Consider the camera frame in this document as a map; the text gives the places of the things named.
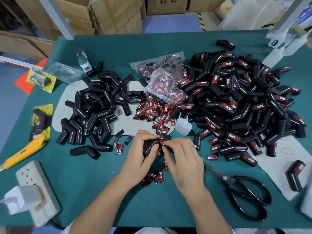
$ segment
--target person's left hand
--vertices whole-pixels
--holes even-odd
[[[138,130],[133,143],[129,149],[126,161],[118,174],[121,182],[130,190],[146,176],[152,163],[154,162],[159,145],[155,144],[150,154],[144,159],[144,141],[159,138],[145,130]]]

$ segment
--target yellow card packaging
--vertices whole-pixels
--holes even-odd
[[[57,78],[43,72],[42,70],[31,68],[26,81],[32,85],[42,88],[44,91],[52,93]]]
[[[45,135],[46,138],[50,139],[52,113],[53,104],[34,108],[29,142],[42,135]]]

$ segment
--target yellow and black hazard tape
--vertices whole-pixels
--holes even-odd
[[[199,18],[200,25],[202,26],[202,30],[206,31],[206,27],[205,27],[204,21],[202,20],[201,13],[197,12],[197,15],[198,15],[198,18]]]

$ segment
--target black scissor handle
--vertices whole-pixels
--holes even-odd
[[[240,187],[242,187],[249,195],[250,198],[255,200],[256,202],[260,203],[263,206],[269,206],[272,203],[272,196],[270,191],[267,189],[267,187],[259,180],[252,178],[252,177],[244,177],[244,176],[234,176],[233,178],[236,179],[236,184],[238,184]],[[245,186],[240,180],[245,181],[252,181],[257,183],[259,186],[263,188],[263,190],[266,193],[266,196],[264,197],[264,201],[260,200],[250,189],[248,189],[247,186]]]
[[[241,192],[239,192],[239,191],[237,191],[237,190],[235,190],[235,189],[229,189],[229,192],[228,192],[228,193],[229,193],[229,196],[230,196],[230,198],[232,199],[232,201],[233,201],[235,207],[236,207],[236,208],[238,209],[238,211],[239,211],[242,215],[244,215],[246,218],[248,218],[249,220],[252,220],[252,221],[263,221],[263,220],[266,219],[266,217],[267,217],[267,215],[268,215],[268,212],[267,212],[267,210],[264,208],[263,205],[261,205],[261,204],[258,203],[257,201],[255,201],[255,200],[249,198],[248,196],[242,194]],[[259,208],[259,210],[260,210],[260,211],[259,211],[259,215],[258,215],[257,217],[252,217],[252,216],[250,216],[249,214],[245,213],[245,211],[242,210],[242,208],[241,208],[240,205],[238,204],[236,198],[234,197],[234,194],[236,194],[236,195],[238,195],[238,196],[244,198],[245,200],[247,200],[247,201],[253,203],[255,206],[257,206],[257,207]]]

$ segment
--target hand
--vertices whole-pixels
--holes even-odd
[[[163,146],[164,157],[174,182],[189,202],[189,199],[196,198],[196,194],[206,190],[203,159],[198,155],[197,150],[192,148],[193,142],[190,139],[167,140],[163,144],[165,145]],[[173,150],[176,163],[167,146]]]
[[[129,149],[126,161],[118,174],[120,181],[129,190],[138,184],[146,176],[152,163],[154,162],[159,145],[155,144],[150,154],[144,159],[144,141],[159,138],[145,130],[138,130],[133,143]]]

